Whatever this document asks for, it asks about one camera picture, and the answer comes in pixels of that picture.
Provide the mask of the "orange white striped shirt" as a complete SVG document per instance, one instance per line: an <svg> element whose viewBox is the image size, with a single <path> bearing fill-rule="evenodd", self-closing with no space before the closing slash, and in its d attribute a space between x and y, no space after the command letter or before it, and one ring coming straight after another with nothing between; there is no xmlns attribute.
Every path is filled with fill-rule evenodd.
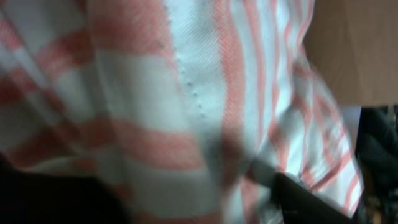
<svg viewBox="0 0 398 224"><path fill-rule="evenodd" d="M1 156L96 179L129 223L284 223L286 175L351 218L351 139L303 46L313 1L1 2Z"/></svg>

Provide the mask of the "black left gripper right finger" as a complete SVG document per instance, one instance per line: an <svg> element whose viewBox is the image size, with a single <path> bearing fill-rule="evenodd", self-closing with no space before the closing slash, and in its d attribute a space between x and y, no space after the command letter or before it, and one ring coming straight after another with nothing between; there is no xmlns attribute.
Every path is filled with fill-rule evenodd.
<svg viewBox="0 0 398 224"><path fill-rule="evenodd" d="M282 211L284 223L352 224L353 220L311 194L286 175L276 173L273 199Z"/></svg>

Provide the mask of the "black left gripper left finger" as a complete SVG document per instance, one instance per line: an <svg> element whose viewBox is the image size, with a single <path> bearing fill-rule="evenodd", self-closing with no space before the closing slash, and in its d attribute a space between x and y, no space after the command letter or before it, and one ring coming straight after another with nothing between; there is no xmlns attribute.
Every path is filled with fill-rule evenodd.
<svg viewBox="0 0 398 224"><path fill-rule="evenodd" d="M1 223L129 223L121 202L96 179L15 169L1 156Z"/></svg>

